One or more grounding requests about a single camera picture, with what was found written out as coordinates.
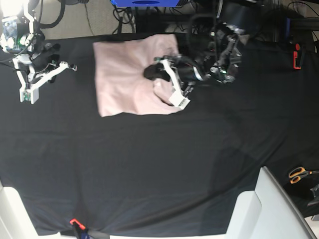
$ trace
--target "black cable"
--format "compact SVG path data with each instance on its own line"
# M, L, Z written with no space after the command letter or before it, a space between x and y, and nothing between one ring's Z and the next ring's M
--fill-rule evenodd
M315 38L317 39L317 41L319 41L319 40L318 40L318 37L317 37L317 35L315 34L314 31L313 31L313 34L314 34Z
M154 8L157 11L157 13L159 13L159 14L161 13L160 9L157 6L155 6Z
M91 26L91 22L90 22L90 18L89 18L88 7L86 6L86 4L84 4L84 7L85 7L86 19L88 20L90 31L91 31L92 35L95 36L94 33L93 33L93 30L92 30L92 26Z
M189 3L191 4L193 9L195 10L195 13L197 13L198 12L198 4L197 4L197 2L195 2L194 0L189 0Z
M213 21L214 21L214 29L216 29L217 27L217 12L216 12L216 4L213 2ZM218 64L218 45L217 45L217 40L216 40L216 37L214 37L214 44L215 44L215 63ZM220 77L220 68L219 66L217 65L218 67L218 78L221 79Z
M175 31L177 30L177 28L179 28L180 31L184 32L185 29L184 29L183 26L182 26L181 24L179 24L179 22L177 21L177 17L176 17L176 14L174 14L174 11L178 12L178 13L181 14L181 15L184 15L184 14L183 14L182 12L180 12L180 11L174 9L174 7L170 7L170 8L169 8L169 11L170 11L170 13L171 13L172 15L175 16L176 28L174 29L173 32L175 32Z
M33 37L31 38L29 44L28 44L22 51L20 51L19 53L13 55L12 57L9 57L9 58L7 58L7 59L5 59L5 60L0 60L0 63L4 63L4 62L7 62L7 61L10 61L10 60L12 60L12 59L14 59L14 58L20 56L20 55L22 55L22 54L28 49L28 47L32 44L32 42L33 42L33 40L34 40L36 33L40 30L40 22L41 22L41 19L42 19L42 13L43 13L43 0L41 0L41 8L40 8L40 17L39 17L38 28L37 28L37 30L33 33Z
M12 70L21 71L21 72L27 73L26 70L16 69L16 68L14 68L13 66L9 66L9 65L7 65L7 64L5 64L5 63L0 63L0 66L6 66L6 67L8 67L8 68L10 68L10 69L12 69Z
M260 32L263 30L265 24L269 20L269 18L278 10L281 10L281 9L280 8L273 8L273 9L269 10L268 12L266 12L262 16L260 27L259 27L258 31L256 31L256 33L250 37L251 39L256 38L260 34Z
M287 8L289 8L289 6L290 6L291 4L293 4L293 6L294 6L295 3L301 3L301 4L304 4L304 5L308 6L317 16L319 16L319 14L318 14L309 4L307 4L307 3L305 3L305 2L302 2L302 1L292 1L291 3L289 3L289 4L287 5Z
M132 33L135 33L135 26L133 23L133 12L130 7L127 8L118 8L115 5L113 5L113 16L114 18L119 22L119 26L121 24L130 24L132 28ZM128 17L127 21L123 21L124 16ZM119 26L112 32L112 34L115 34L115 32L119 29Z
M294 8L294 11L296 11L298 14L300 14L299 9L298 8L296 9L294 4L293 4L293 8Z
M196 52L198 50L195 50L191 44L191 34L192 34L192 26L196 19L198 18L215 18L211 13L201 13L201 14L195 14L192 16L188 22L187 27L187 33L186 33L186 43L190 51Z
M62 20L64 13L65 13L65 6L66 6L66 0L61 0L61 9L60 9L60 14L58 18L55 20L55 22L51 24L40 24L40 28L42 29L49 29L49 28L54 28L56 27L60 21Z

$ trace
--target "black fabric surface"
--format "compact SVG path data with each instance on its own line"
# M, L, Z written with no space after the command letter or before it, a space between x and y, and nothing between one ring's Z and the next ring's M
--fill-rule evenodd
M0 180L19 191L38 233L70 230L76 217L111 235L223 234L264 165L304 216L319 213L301 194L315 176L287 184L295 166L319 168L317 55L295 71L292 52L251 42L237 80L196 89L186 110L101 118L92 43L143 37L58 40L61 60L78 71L43 86L33 106L19 102L17 76L0 66Z

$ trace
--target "scissors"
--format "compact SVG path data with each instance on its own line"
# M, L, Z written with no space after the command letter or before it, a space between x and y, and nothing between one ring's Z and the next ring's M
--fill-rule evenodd
M304 167L295 168L293 171L289 173L290 183L291 184L298 183L300 180L307 177L308 175L316 174L316 173L319 173L319 170L308 171L308 170L305 170Z

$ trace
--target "blue box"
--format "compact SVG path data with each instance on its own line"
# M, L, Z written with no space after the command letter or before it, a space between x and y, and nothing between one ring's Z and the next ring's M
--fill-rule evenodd
M127 6L176 6L179 0L111 0L118 7Z

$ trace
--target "gray floor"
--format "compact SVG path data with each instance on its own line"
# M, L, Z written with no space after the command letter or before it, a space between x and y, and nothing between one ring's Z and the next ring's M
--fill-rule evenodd
M292 0L281 1L285 5L287 5ZM308 4L319 13L319 4ZM294 5L295 9L304 16L316 16L316 14L312 12L307 6L297 3ZM87 8L94 35L111 34L114 31L114 29L118 26L118 22L113 17L113 7L109 0L90 0L90 2L87 4ZM60 3L57 0L44 0L43 17L41 22L51 23L55 21L59 14L59 11ZM188 4L181 11L191 12L193 11L193 9L192 6ZM131 31L132 30L130 26L123 25L123 32ZM55 28L44 30L43 32L45 33L47 39L74 38L92 35L87 21L85 7L83 4L67 6L64 18L62 19L61 23Z

